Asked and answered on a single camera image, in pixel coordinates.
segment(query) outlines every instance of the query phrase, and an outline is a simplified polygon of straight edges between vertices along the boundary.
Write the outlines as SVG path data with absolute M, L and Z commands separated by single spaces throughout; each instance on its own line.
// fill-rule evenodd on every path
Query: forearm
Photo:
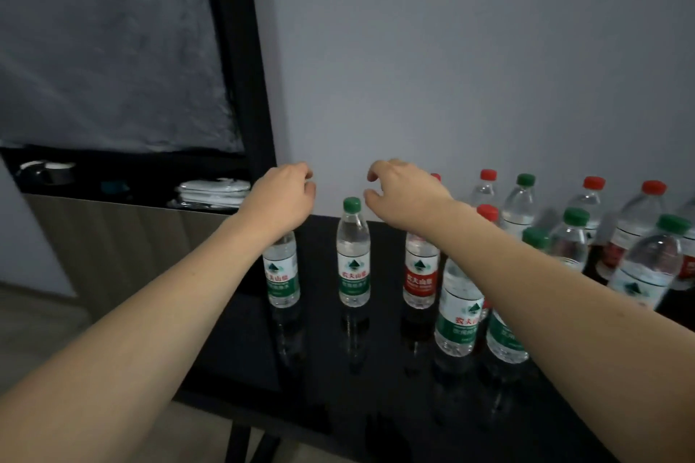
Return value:
M 120 460 L 195 360 L 264 235 L 237 216 L 0 400 L 13 462 Z
M 623 461 L 692 456 L 695 334 L 509 237 L 469 206 L 436 209 L 451 256 L 587 425 Z

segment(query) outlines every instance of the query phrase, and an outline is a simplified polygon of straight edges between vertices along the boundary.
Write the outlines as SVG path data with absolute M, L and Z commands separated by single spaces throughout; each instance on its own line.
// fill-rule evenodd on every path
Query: bottle cap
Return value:
M 548 247 L 548 233 L 538 227 L 529 227 L 521 233 L 521 241 L 533 248 L 544 251 Z
M 493 182 L 497 179 L 497 170 L 483 169 L 480 171 L 480 178 L 486 182 Z
M 348 214 L 357 214 L 362 210 L 362 202 L 358 197 L 350 196 L 343 200 L 343 211 Z
M 517 176 L 517 185 L 522 187 L 533 187 L 536 184 L 536 177 L 533 174 L 520 174 Z
M 659 216 L 659 221 L 656 226 L 662 231 L 673 232 L 678 236 L 683 236 L 683 234 L 690 231 L 692 224 L 685 218 L 681 218 L 675 214 L 662 214 Z
M 584 188 L 589 188 L 592 191 L 602 191 L 605 186 L 605 178 L 599 178 L 598 176 L 586 176 L 584 178 Z
M 579 207 L 567 207 L 562 221 L 572 227 L 586 227 L 589 223 L 589 213 Z
M 490 220 L 491 222 L 496 222 L 498 218 L 500 217 L 500 212 L 497 209 L 497 207 L 489 204 L 482 204 L 478 205 L 478 208 L 476 209 L 477 213 L 480 214 L 483 218 L 486 220 Z
M 648 179 L 642 184 L 642 192 L 654 196 L 663 195 L 666 192 L 666 184 L 658 179 Z

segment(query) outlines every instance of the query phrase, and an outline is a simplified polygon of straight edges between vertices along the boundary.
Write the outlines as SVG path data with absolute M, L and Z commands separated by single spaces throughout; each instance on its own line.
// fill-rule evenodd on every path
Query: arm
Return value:
M 305 163 L 271 169 L 239 213 L 0 400 L 13 463 L 120 461 L 173 397 L 248 268 L 308 216 Z
M 695 460 L 695 334 L 511 238 L 426 172 L 377 161 L 369 208 L 460 265 L 623 462 Z

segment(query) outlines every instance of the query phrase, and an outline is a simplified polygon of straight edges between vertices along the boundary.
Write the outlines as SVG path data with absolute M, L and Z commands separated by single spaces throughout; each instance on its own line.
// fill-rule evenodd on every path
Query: green bottle cap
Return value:
M 523 230 L 521 240 L 531 247 L 544 251 L 548 247 L 548 233 L 538 227 L 529 227 Z
M 656 226 L 662 231 L 673 232 L 682 237 L 683 234 L 690 231 L 692 224 L 685 218 L 675 214 L 662 214 Z
M 343 200 L 343 211 L 348 214 L 357 214 L 362 210 L 362 202 L 358 197 L 350 196 Z
M 520 174 L 517 176 L 517 185 L 522 187 L 533 187 L 536 184 L 536 177 L 533 174 Z
M 589 213 L 579 207 L 567 207 L 562 221 L 572 227 L 586 227 L 589 223 Z

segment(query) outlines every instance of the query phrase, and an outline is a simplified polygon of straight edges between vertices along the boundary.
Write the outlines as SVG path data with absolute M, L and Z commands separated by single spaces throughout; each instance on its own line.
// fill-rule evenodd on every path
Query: finger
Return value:
M 310 179 L 313 176 L 313 170 L 309 167 L 306 161 L 300 161 L 294 164 L 295 169 L 299 170 L 304 175 L 305 179 Z
M 364 203 L 367 204 L 367 207 L 369 207 L 374 214 L 376 214 L 378 217 L 380 217 L 382 220 L 382 215 L 381 213 L 381 202 L 384 199 L 383 196 L 381 196 L 377 191 L 375 191 L 373 188 L 368 188 L 367 190 L 364 191 Z
M 307 182 L 304 184 L 304 194 L 307 196 L 311 196 L 311 199 L 313 200 L 316 198 L 316 183 L 314 182 Z
M 367 181 L 368 182 L 375 182 L 377 179 L 387 171 L 389 167 L 389 162 L 384 161 L 384 160 L 377 160 L 374 163 L 372 163 L 372 166 L 369 168 L 369 171 L 367 172 Z

